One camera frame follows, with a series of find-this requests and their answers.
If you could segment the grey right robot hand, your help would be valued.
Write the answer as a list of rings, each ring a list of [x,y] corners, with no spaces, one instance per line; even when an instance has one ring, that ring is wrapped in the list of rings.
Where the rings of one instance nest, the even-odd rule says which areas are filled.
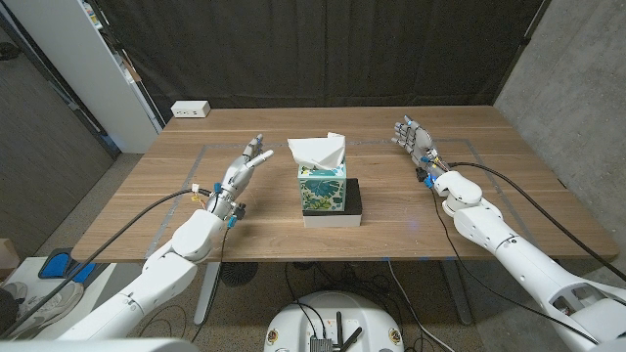
[[[395,136],[391,141],[409,154],[417,166],[419,181],[425,182],[430,188],[439,176],[449,170],[445,161],[440,157],[430,134],[408,115],[404,116],[403,122],[395,123],[394,130]]]

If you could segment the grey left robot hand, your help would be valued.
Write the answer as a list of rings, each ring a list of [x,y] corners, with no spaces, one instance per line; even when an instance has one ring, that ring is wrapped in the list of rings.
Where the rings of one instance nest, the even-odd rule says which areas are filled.
[[[221,187],[209,197],[206,210],[225,219],[234,209],[236,200],[248,185],[254,169],[273,155],[262,150],[263,135],[258,134],[227,168]]]

